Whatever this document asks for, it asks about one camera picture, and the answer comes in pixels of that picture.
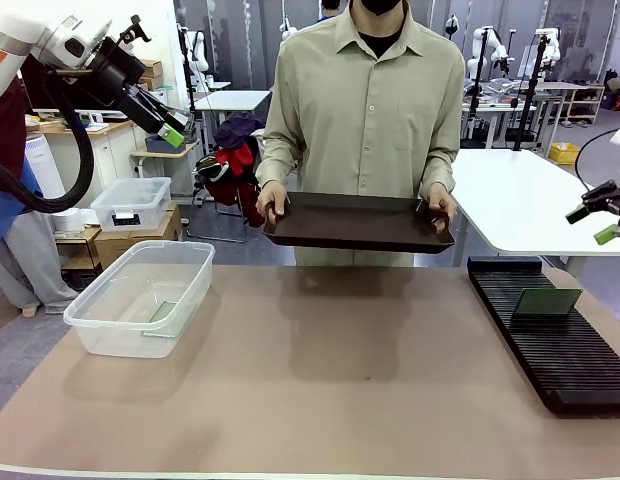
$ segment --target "person in background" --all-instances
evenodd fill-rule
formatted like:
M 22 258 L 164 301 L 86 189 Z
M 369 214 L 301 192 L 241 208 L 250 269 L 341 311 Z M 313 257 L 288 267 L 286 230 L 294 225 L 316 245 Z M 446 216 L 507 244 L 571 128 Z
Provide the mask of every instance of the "person in background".
M 26 97 L 15 79 L 0 98 L 0 164 L 41 195 L 25 160 Z M 47 215 L 24 208 L 0 185 L 0 288 L 8 301 L 34 317 L 39 305 L 63 313 L 77 293 L 61 278 L 59 255 Z
M 342 15 L 301 30 L 279 52 L 258 210 L 271 222 L 283 215 L 298 164 L 303 192 L 421 196 L 452 220 L 464 76 L 459 49 L 416 23 L 406 0 L 351 0 Z M 414 255 L 384 252 L 295 256 L 297 265 L 414 264 Z
M 341 0 L 321 0 L 322 17 L 319 19 L 319 22 L 339 15 L 339 7 L 341 7 Z

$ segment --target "yellow basket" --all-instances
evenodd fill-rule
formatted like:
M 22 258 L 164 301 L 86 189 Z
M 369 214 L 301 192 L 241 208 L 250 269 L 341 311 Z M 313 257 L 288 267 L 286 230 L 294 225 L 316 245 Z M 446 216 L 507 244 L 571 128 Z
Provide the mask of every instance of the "yellow basket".
M 550 148 L 550 160 L 554 160 L 559 165 L 574 165 L 580 151 L 581 148 L 572 143 L 553 143 Z

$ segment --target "man's left hand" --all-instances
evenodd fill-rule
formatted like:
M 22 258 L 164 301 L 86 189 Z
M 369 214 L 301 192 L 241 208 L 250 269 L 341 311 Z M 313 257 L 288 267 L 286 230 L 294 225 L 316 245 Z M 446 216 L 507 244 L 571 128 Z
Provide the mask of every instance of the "man's left hand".
M 457 215 L 457 204 L 452 200 L 452 197 L 448 193 L 448 190 L 442 183 L 433 183 L 428 190 L 428 201 L 430 202 L 430 210 L 433 212 L 445 212 L 450 218 L 450 224 Z M 444 220 L 437 220 L 434 223 L 437 229 L 437 234 L 442 233 L 446 228 L 446 222 Z

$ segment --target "shirt pocket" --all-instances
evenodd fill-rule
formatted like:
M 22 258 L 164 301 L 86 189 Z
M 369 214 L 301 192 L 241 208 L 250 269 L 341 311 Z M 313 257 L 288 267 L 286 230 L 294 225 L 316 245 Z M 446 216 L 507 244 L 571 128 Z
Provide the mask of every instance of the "shirt pocket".
M 394 147 L 397 150 L 427 148 L 437 112 L 426 99 L 400 99 L 394 116 Z

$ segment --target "shirt collar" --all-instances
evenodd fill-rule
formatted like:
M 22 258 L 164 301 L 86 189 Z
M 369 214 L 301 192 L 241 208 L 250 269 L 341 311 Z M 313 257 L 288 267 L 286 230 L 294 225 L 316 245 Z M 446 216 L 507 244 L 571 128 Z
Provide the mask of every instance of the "shirt collar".
M 398 46 L 401 51 L 405 51 L 409 48 L 417 55 L 422 55 L 423 42 L 422 33 L 419 26 L 412 19 L 412 10 L 406 0 L 403 1 L 406 11 L 406 21 L 403 24 L 403 30 L 401 31 L 401 37 L 399 37 Z M 345 47 L 355 42 L 362 47 L 361 37 L 357 31 L 357 27 L 354 25 L 350 9 L 346 8 L 345 12 L 341 14 L 337 20 L 337 26 L 335 30 L 335 51 L 339 53 Z

